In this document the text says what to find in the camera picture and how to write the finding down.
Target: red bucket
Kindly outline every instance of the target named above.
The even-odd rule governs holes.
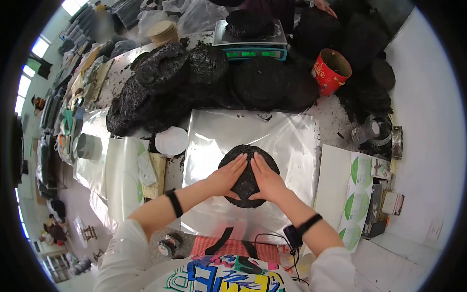
[[[322,49],[316,59],[313,77],[321,96],[332,95],[352,75],[352,68],[344,56],[332,49]]]

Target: black strap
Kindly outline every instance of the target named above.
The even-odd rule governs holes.
[[[256,247],[251,242],[248,240],[242,240],[241,243],[243,243],[243,246],[245,246],[245,249],[251,258],[259,260]]]
[[[323,217],[320,214],[316,214],[313,217],[311,217],[307,222],[303,223],[297,228],[297,233],[300,237],[303,236],[303,234],[310,229],[311,226],[313,226],[316,222],[319,220],[323,219]]]
[[[227,227],[224,230],[222,237],[219,238],[219,240],[217,240],[217,242],[213,246],[206,248],[205,254],[207,256],[214,255],[216,251],[218,251],[227,242],[227,239],[229,239],[230,235],[232,234],[233,229],[234,229],[233,227]]]
[[[174,208],[174,211],[175,211],[175,216],[177,218],[182,217],[183,210],[182,210],[182,206],[180,206],[180,202],[177,199],[177,195],[175,195],[175,188],[169,191],[166,191],[165,195],[169,197],[170,202],[172,203],[172,207]]]

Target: white graphic t-shirt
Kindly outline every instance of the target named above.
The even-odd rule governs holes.
[[[279,265],[245,256],[189,256],[153,267],[141,226],[124,221],[103,255],[95,291],[299,292],[355,291],[355,268],[345,248],[322,252],[308,283],[293,281]]]

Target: black wristband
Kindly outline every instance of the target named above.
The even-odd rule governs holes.
[[[182,217],[183,215],[183,210],[182,206],[180,206],[180,202],[177,199],[177,195],[175,195],[175,188],[171,189],[170,191],[166,191],[165,195],[169,197],[170,202],[172,203],[172,207],[174,208],[175,211],[175,216],[177,218]]]
[[[318,222],[319,220],[323,219],[323,217],[316,213],[316,215],[314,215],[313,217],[311,217],[307,222],[303,223],[302,225],[300,225],[298,228],[297,228],[297,233],[300,237],[303,236],[303,234],[308,230],[310,229],[311,226],[313,226],[316,222]]]

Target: stool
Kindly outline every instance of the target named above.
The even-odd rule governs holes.
[[[84,240],[89,241],[91,238],[97,239],[96,232],[94,231],[94,226],[89,226],[86,229],[81,228],[81,234],[83,235]]]
[[[103,255],[104,252],[99,249],[99,252],[97,254],[95,254],[94,252],[92,252],[92,255],[94,256],[94,260],[97,262],[97,260],[100,258],[101,255]]]

